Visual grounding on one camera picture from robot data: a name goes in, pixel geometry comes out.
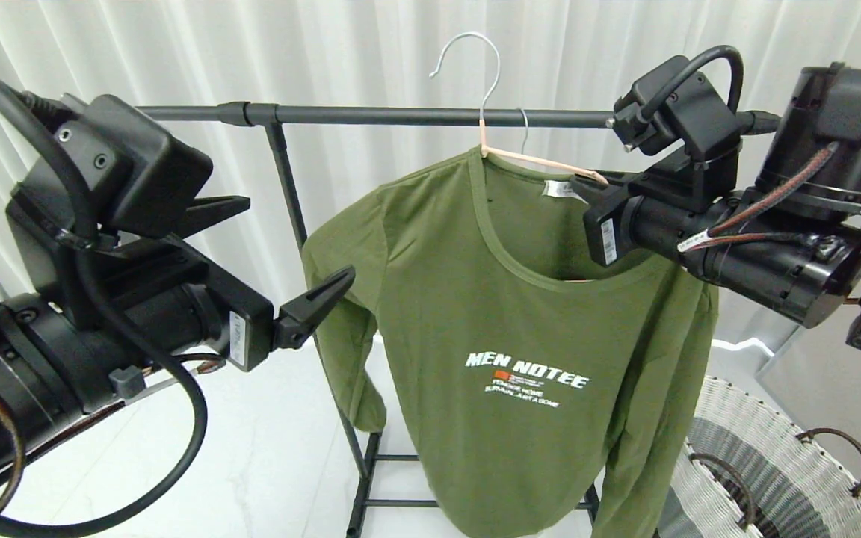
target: basket handle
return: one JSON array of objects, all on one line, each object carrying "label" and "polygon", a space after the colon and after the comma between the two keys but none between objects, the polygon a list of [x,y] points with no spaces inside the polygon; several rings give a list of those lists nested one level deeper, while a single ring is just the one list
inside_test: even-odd
[{"label": "basket handle", "polygon": [[[812,437],[818,435],[818,433],[833,433],[833,435],[846,439],[859,451],[859,457],[861,457],[861,443],[855,440],[851,435],[848,435],[848,433],[839,431],[835,428],[813,428],[799,433],[799,435],[796,435],[796,439],[799,439],[801,442],[811,442]],[[861,494],[861,475],[859,477],[859,481],[855,483],[855,486],[852,486],[850,491],[852,493],[852,497],[858,497]]]},{"label": "basket handle", "polygon": [[739,528],[746,530],[749,525],[756,524],[756,503],[753,501],[753,495],[750,492],[749,488],[746,487],[746,483],[742,481],[742,476],[739,476],[737,470],[735,470],[734,466],[731,466],[729,463],[724,462],[720,459],[720,457],[716,457],[712,454],[707,454],[705,452],[694,452],[690,455],[690,462],[693,460],[706,460],[706,462],[714,463],[716,466],[720,466],[723,470],[730,474],[732,481],[735,481],[735,484],[739,486],[739,489],[742,491],[742,494],[746,497],[746,511],[744,515],[742,515],[742,519],[739,520],[738,524]]}]

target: green shirt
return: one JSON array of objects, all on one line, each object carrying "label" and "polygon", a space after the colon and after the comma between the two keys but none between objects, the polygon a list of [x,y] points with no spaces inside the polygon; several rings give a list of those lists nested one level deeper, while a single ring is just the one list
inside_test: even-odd
[{"label": "green shirt", "polygon": [[339,408],[385,425],[377,328],[444,514],[474,538],[535,534],[607,466],[594,538],[650,538],[696,406],[715,288],[637,251],[589,258],[573,198],[479,147],[383,185],[302,252],[308,285],[354,265],[318,328]]}]

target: white label sticker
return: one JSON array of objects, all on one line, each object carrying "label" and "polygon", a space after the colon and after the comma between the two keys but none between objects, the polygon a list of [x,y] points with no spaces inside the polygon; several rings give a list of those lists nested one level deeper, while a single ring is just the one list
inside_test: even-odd
[{"label": "white label sticker", "polygon": [[600,232],[604,236],[604,260],[610,265],[616,261],[616,234],[613,232],[612,218],[600,225]]},{"label": "white label sticker", "polygon": [[708,229],[704,229],[702,232],[696,235],[690,235],[689,238],[683,239],[676,245],[676,249],[679,252],[686,252],[694,246],[703,244],[707,241],[710,241],[710,231]]},{"label": "white label sticker", "polygon": [[248,321],[235,310],[229,314],[230,323],[230,359],[240,367],[245,367],[245,357],[248,356]]},{"label": "white label sticker", "polygon": [[574,193],[573,188],[570,187],[570,182],[568,181],[554,181],[548,179],[543,183],[543,195],[545,197],[576,198],[581,202],[584,202],[584,204],[587,203],[587,201],[580,197],[580,194]]}]

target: black metal rack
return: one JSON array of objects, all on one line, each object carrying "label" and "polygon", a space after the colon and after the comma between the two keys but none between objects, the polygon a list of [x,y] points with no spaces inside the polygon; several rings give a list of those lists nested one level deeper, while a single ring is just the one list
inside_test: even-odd
[{"label": "black metal rack", "polygon": [[[142,112],[155,120],[168,122],[222,122],[232,126],[264,127],[274,156],[277,176],[284,191],[285,203],[300,249],[307,241],[307,228],[301,214],[300,197],[294,183],[294,171],[288,158],[284,137],[285,123],[355,126],[477,126],[478,110],[471,108],[389,108],[358,106],[287,106],[274,103],[226,102],[213,106],[143,106]],[[530,127],[564,127],[565,129],[603,129],[612,113],[599,110],[527,110]],[[487,110],[488,126],[524,126],[523,115],[516,109]],[[380,433],[370,433],[368,445],[361,450],[354,427],[338,409],[348,444],[358,468],[358,489],[348,523],[346,538],[359,538],[369,507],[437,507],[437,501],[415,498],[372,498],[370,489],[378,462],[418,462],[416,455],[380,454]],[[575,510],[586,510],[593,521],[600,505],[596,488],[589,486],[584,501]]]}]

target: gray stripe on basket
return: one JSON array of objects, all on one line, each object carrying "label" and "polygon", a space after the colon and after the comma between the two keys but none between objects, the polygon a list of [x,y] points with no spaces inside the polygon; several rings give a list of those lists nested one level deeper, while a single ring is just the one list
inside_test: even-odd
[{"label": "gray stripe on basket", "polygon": [[676,497],[676,491],[672,489],[667,493],[667,501],[663,504],[663,513],[660,514],[660,523],[656,530],[661,538],[711,538],[704,537],[697,524],[686,515],[679,497]]},{"label": "gray stripe on basket", "polygon": [[711,420],[694,416],[689,439],[694,452],[720,457],[739,470],[753,494],[753,500],[780,535],[793,538],[830,535],[809,496],[737,433]]}]

